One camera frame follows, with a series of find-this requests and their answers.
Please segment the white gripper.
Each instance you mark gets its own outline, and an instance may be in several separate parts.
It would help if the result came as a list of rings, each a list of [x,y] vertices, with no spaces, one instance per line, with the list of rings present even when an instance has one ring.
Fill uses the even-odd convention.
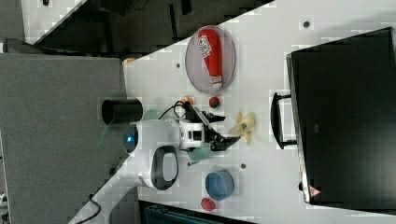
[[[225,120],[224,116],[213,113],[203,111],[202,114],[205,117],[204,124],[206,125]],[[240,136],[224,136],[213,129],[206,129],[204,131],[204,124],[192,123],[187,120],[181,120],[179,122],[180,147],[182,149],[201,147],[206,141],[212,151],[225,151],[241,139]]]

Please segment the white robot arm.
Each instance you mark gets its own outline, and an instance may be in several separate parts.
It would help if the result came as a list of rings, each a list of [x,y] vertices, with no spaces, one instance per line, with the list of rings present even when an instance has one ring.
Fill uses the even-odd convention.
[[[177,181],[180,150],[209,147],[224,151],[237,135],[223,135],[211,125],[224,117],[189,111],[184,119],[146,119],[132,123],[123,137],[128,157],[67,224],[109,224],[113,209],[133,188],[164,191]]]

